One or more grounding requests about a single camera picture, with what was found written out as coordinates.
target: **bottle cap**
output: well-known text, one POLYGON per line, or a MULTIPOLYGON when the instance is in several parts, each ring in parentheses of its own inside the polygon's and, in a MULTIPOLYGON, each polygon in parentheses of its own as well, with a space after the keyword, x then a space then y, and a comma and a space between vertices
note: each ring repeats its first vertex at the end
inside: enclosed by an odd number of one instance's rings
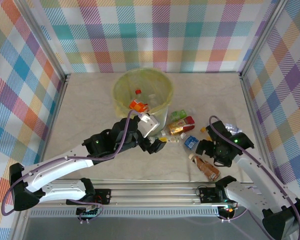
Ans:
POLYGON ((195 154, 194 154, 194 153, 191 153, 191 154, 189 155, 189 159, 191 160, 194 156, 195 156, 195 154))

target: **white bottle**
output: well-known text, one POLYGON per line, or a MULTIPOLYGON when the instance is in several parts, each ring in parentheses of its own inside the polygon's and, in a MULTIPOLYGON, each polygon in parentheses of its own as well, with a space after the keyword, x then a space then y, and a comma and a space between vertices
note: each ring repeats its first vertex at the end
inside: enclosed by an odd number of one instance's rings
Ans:
POLYGON ((143 103, 144 105, 148 106, 147 99, 145 98, 144 94, 142 94, 140 89, 135 90, 136 100, 138 102, 143 103))

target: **metal frame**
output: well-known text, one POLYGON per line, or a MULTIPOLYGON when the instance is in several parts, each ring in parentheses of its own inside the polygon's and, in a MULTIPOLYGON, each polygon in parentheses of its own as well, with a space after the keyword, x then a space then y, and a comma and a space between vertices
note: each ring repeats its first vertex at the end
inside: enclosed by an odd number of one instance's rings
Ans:
POLYGON ((270 153, 269 150, 267 148, 267 144, 265 139, 262 136, 262 129, 260 126, 260 123, 258 121, 258 117, 257 117, 257 113, 255 111, 253 102, 252 102, 252 98, 249 94, 249 90, 245 84, 245 82, 243 81, 243 79, 240 79, 240 83, 241 83, 241 87, 242 87, 242 91, 243 91, 243 95, 244 95, 244 99, 245 99, 245 103, 246 103, 246 107, 248 109, 248 113, 250 116, 250 121, 252 124, 252 129, 253 129, 253 133, 255 136, 255 141, 256 141, 256 145, 257 148, 259 150, 259 153, 262 157, 262 159, 265 161, 265 163, 268 165, 268 167, 274 171, 274 167, 272 164, 272 161, 270 159, 270 153))
MULTIPOLYGON (((70 179, 58 179, 53 183, 62 183, 70 179)), ((214 187, 213 182, 200 181, 154 181, 154 180, 91 180, 93 186, 99 189, 111 189, 111 203, 105 205, 107 209, 122 208, 165 208, 176 207, 180 209, 202 209, 204 207, 229 206, 229 203, 217 204, 201 204, 199 197, 196 195, 196 189, 199 186, 214 187)), ((253 183, 242 183, 245 188, 254 187, 253 183)), ((260 195, 260 191, 254 188, 254 192, 260 195)), ((33 209, 21 211, 14 218, 14 228, 10 232, 10 240, 23 239, 28 218, 31 217, 32 211, 49 210, 65 210, 67 212, 71 206, 66 205, 66 201, 51 201, 40 203, 33 209)), ((69 217, 69 212, 65 213, 65 217, 69 217)), ((41 217, 52 217, 47 214, 41 217)))
MULTIPOLYGON (((267 25, 261 33, 255 47, 252 50, 251 55, 248 58, 248 61, 244 65, 241 75, 241 86, 248 108, 250 120, 252 122, 252 127, 254 135, 256 138, 256 144, 260 151, 261 156, 266 161, 268 166, 272 168, 271 161, 269 159, 268 148, 266 143, 261 135, 261 127, 254 111, 252 104, 251 96, 245 85, 245 79, 247 73, 253 66, 255 60, 257 59, 258 54, 260 53, 264 43, 267 41, 272 29, 274 28, 281 12, 286 6, 289 0, 278 0, 277 5, 271 13, 267 25)), ((47 143, 49 142, 51 136, 51 130, 57 119, 61 103, 63 101, 65 91, 67 89, 68 81, 65 72, 63 71, 58 59, 56 58, 54 52, 52 51, 49 43, 47 42, 43 31, 40 26, 38 26, 37 21, 35 20, 32 11, 27 5, 25 0, 14 0, 16 6, 18 7, 21 14, 24 16, 26 22, 31 28, 34 36, 38 40, 40 46, 46 53, 48 59, 51 61, 52 66, 55 68, 59 76, 63 80, 63 85, 61 87, 60 96, 57 101, 56 110, 53 115, 51 126, 47 134, 47 140, 45 141, 45 146, 43 147, 42 156, 46 152, 47 143)), ((122 207, 122 206, 145 206, 145 207, 154 207, 154 206, 201 206, 198 202, 198 197, 194 195, 194 188, 197 188, 198 185, 212 185, 210 182, 162 182, 162 181, 128 181, 128 180, 93 180, 92 183, 97 185, 98 188, 110 188, 112 189, 112 207, 122 207)), ((244 183, 244 186, 251 187, 251 183, 244 183)), ((38 205, 39 208, 57 208, 57 207, 67 207, 64 202, 51 202, 51 203, 42 203, 38 205)), ((14 218, 14 227, 10 231, 9 239, 19 240, 23 238, 23 234, 26 229, 28 218, 31 214, 31 211, 18 212, 14 218)))
POLYGON ((257 113, 254 108, 253 101, 249 94, 249 89, 247 88, 245 81, 247 79, 248 72, 253 67, 253 64, 255 63, 260 51, 262 50, 262 47, 268 40, 269 35, 271 34, 272 30, 274 29, 276 22, 277 22, 278 18, 280 17, 282 11, 285 9, 285 6, 287 5, 288 1, 289 0, 278 0, 276 6, 274 7, 274 9, 271 13, 271 16, 270 16, 266 26, 264 27, 247 62, 245 63, 245 65, 242 69, 242 72, 239 73, 241 87, 242 87, 243 95, 245 98, 246 106, 248 109, 248 113, 250 116, 250 120, 252 123, 253 133, 255 135, 257 147, 259 149, 260 155, 262 156, 262 158, 265 160, 265 162, 267 163, 267 165, 270 167, 270 169, 272 171, 274 170, 274 168, 273 168, 272 161, 269 157, 270 156, 269 150, 267 148, 266 141, 262 136, 262 129, 261 129, 260 123, 258 121, 257 113))
POLYGON ((61 67, 54 51, 51 49, 41 27, 38 25, 35 17, 33 16, 31 9, 29 8, 26 0, 14 0, 15 5, 19 9, 20 13, 24 17, 26 23, 29 25, 33 35, 38 41, 39 45, 43 49, 47 58, 51 62, 55 71, 59 74, 62 80, 66 80, 67 75, 65 74, 63 68, 61 67))
POLYGON ((269 18, 269 20, 267 21, 266 26, 264 27, 259 39, 257 40, 248 60, 246 61, 242 72, 240 73, 242 79, 246 79, 247 77, 247 73, 249 72, 249 70, 251 69, 251 67, 253 66, 253 64, 255 63, 262 47, 264 46, 264 44, 266 43, 270 33, 272 32, 272 30, 274 29, 276 22, 278 20, 278 18, 280 17, 282 11, 285 9, 286 4, 288 3, 289 0, 278 0, 276 6, 274 7, 271 16, 269 18))

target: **orange label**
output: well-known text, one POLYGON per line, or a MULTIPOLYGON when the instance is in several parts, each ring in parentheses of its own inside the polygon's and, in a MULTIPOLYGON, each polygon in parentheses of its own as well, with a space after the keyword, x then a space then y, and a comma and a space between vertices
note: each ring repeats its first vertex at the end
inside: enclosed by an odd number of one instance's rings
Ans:
POLYGON ((201 172, 208 177, 209 180, 214 181, 220 176, 220 171, 216 169, 209 162, 202 160, 200 157, 195 156, 196 165, 201 172))
POLYGON ((131 103, 130 103, 130 106, 129 106, 131 109, 134 109, 136 110, 137 112, 139 113, 143 113, 145 112, 146 110, 148 110, 148 107, 145 106, 142 102, 139 102, 137 100, 133 100, 131 103))

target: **beverage bottle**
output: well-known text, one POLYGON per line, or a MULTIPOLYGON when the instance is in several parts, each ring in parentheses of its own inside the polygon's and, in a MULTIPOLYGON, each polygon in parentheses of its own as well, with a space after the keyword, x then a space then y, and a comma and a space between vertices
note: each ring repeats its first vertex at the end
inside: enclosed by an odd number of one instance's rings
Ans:
POLYGON ((220 171, 215 166, 208 161, 202 160, 198 155, 191 153, 189 159, 210 181, 215 181, 220 176, 220 171))
POLYGON ((199 140, 194 136, 185 134, 184 132, 181 133, 180 137, 180 142, 187 154, 195 153, 199 144, 199 140))
POLYGON ((136 97, 132 100, 129 107, 136 110, 139 113, 146 113, 149 111, 148 104, 145 102, 145 98, 140 89, 135 90, 136 97))
POLYGON ((144 94, 142 94, 140 89, 135 90, 136 100, 148 106, 148 99, 144 94))
POLYGON ((183 149, 187 153, 191 162, 194 163, 210 181, 215 181, 220 176, 220 171, 211 163, 202 160, 195 154, 199 140, 194 136, 187 136, 184 132, 180 136, 183 149))
POLYGON ((224 126, 232 135, 242 132, 242 130, 234 124, 225 123, 224 126))

